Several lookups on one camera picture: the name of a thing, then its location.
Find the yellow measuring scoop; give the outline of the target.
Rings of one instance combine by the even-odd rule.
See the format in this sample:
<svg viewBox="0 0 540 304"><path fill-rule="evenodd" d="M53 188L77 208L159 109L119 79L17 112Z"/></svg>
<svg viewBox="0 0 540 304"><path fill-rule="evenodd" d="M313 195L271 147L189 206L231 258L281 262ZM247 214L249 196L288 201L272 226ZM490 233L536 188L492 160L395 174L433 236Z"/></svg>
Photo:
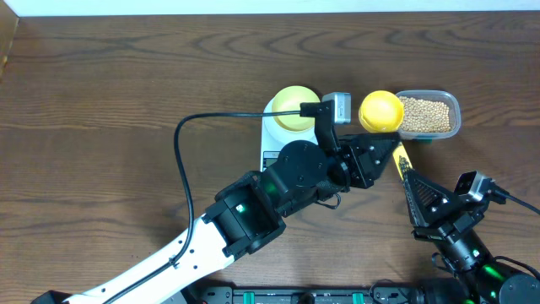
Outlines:
<svg viewBox="0 0 540 304"><path fill-rule="evenodd" d="M363 99L358 116L360 124L369 133L397 132L404 118L404 105L395 94L377 90ZM392 157L403 179L403 174L413 167L402 142L399 142Z"/></svg>

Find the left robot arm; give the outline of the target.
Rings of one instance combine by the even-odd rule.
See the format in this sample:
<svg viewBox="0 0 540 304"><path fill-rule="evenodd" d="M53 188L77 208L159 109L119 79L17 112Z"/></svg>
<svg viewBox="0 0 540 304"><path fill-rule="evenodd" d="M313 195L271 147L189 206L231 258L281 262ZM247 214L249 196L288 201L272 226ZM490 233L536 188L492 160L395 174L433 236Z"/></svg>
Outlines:
<svg viewBox="0 0 540 304"><path fill-rule="evenodd" d="M34 303L162 303L202 277L280 236L284 218L351 188L369 188L398 146L397 133L341 137L337 149L286 144L263 172L250 171L215 197L193 227L123 274L81 294L49 290Z"/></svg>

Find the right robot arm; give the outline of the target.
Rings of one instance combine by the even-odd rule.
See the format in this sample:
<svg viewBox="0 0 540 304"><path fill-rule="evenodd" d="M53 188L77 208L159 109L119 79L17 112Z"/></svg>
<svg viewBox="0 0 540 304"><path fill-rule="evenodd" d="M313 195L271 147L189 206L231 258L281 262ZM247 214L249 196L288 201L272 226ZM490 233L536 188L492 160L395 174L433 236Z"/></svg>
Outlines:
<svg viewBox="0 0 540 304"><path fill-rule="evenodd" d="M402 184L414 239L438 249L442 270L452 274L474 303L538 303L539 272L514 259L493 256L473 227L489 204L510 194L479 171L462 174L450 191L409 169Z"/></svg>

